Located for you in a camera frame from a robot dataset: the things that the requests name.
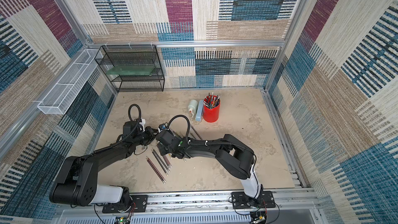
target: black wire shelf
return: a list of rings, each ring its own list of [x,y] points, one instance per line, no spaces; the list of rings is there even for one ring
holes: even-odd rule
[[[98,52],[102,59],[96,62],[117,92],[163,91],[164,74],[156,46],[111,45]]]

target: red pencil cup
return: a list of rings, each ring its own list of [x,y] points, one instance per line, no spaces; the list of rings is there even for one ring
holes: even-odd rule
[[[203,106],[203,119],[209,123],[216,122],[218,120],[218,115],[220,113],[220,105],[221,105],[221,100],[218,103],[218,106],[216,106],[212,109],[210,109],[210,108],[206,107],[206,105],[204,105]]]

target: patterned carpet wall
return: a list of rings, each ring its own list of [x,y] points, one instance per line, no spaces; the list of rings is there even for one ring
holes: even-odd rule
[[[54,0],[0,0],[0,136],[81,47]]]
[[[279,47],[158,48],[165,88],[262,87]]]
[[[309,0],[270,88],[331,224],[398,220],[398,0]]]
[[[54,0],[0,0],[0,136],[82,47]],[[44,115],[0,161],[0,222],[49,223],[67,156],[87,154],[114,98],[96,69],[65,115]]]
[[[66,157],[90,153],[113,98],[96,68],[65,115],[35,119],[0,163],[1,223],[50,222],[54,177]]]
[[[66,0],[93,42],[285,37],[297,0]]]

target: red wire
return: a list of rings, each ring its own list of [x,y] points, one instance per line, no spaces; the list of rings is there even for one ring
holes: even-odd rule
[[[127,215],[127,219],[130,218],[130,217],[132,217],[132,214],[134,213],[134,210],[135,210],[135,202],[133,202],[133,203],[134,203],[134,205],[132,206],[132,210],[130,210],[129,214]]]
[[[263,200],[264,207],[266,208],[266,216],[267,216],[267,207],[266,207],[266,202]]]

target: beige table surface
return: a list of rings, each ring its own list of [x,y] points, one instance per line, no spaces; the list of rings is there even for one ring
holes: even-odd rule
[[[204,139],[222,138],[224,134],[235,136],[255,152],[258,158],[255,170],[265,189],[294,187],[260,90],[216,90],[214,93],[221,96],[219,119],[214,123],[203,119],[196,122],[190,117],[187,106],[191,99],[199,101],[207,93],[204,90],[119,93],[96,149],[115,142],[122,133],[124,122],[129,120],[129,106],[135,103],[141,108],[142,118],[152,128],[168,122],[175,115],[184,114]],[[133,119],[138,117],[135,107],[131,115]],[[170,126],[178,134],[185,133],[186,127],[184,118],[175,119]],[[169,160],[172,168],[168,176],[161,172],[166,179],[163,184],[145,159],[146,156],[151,158],[158,170],[162,170],[151,153],[152,148],[157,150],[155,140],[143,154],[131,155],[106,167],[99,172],[98,183],[127,186],[130,192],[242,189],[239,179],[229,174],[217,160],[205,157],[187,159],[186,162],[177,158]],[[140,152],[142,149],[138,146],[136,153]]]

